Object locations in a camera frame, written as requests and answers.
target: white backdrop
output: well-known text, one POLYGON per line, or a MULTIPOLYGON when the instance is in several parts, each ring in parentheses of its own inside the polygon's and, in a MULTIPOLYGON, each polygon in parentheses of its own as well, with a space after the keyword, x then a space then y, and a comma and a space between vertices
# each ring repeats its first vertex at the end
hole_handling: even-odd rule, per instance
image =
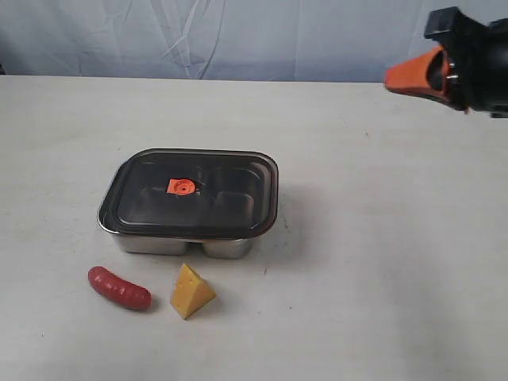
POLYGON ((380 81, 423 52, 430 10, 506 0, 0 0, 9 74, 380 81))

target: red sausage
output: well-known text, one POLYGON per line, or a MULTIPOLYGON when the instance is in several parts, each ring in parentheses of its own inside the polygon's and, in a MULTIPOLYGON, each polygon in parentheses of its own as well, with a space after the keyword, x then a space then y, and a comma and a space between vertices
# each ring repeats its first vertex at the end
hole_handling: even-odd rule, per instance
POLYGON ((88 271, 88 282, 100 295, 131 310, 146 310, 152 303, 152 295, 146 288, 118 278, 101 266, 88 271))

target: orange vent valve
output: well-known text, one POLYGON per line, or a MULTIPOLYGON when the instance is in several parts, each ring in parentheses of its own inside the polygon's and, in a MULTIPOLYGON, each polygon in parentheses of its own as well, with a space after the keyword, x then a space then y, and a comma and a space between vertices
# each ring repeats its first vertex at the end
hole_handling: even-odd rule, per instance
POLYGON ((186 196, 196 191, 196 184, 189 179, 170 179, 167 185, 167 193, 186 196))

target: sausage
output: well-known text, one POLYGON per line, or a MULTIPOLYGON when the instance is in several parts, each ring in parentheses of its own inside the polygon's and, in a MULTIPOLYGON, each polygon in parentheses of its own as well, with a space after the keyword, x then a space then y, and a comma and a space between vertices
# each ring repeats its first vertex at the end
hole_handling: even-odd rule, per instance
POLYGON ((96 266, 88 271, 88 282, 100 295, 131 310, 146 310, 152 304, 150 291, 96 266))

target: food container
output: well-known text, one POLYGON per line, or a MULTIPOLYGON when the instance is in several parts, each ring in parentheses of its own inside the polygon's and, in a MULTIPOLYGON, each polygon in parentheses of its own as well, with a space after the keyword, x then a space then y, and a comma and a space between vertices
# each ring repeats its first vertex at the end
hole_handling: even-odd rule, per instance
POLYGON ((127 252, 236 259, 277 215, 279 172, 256 152, 149 149, 123 163, 98 223, 127 252))

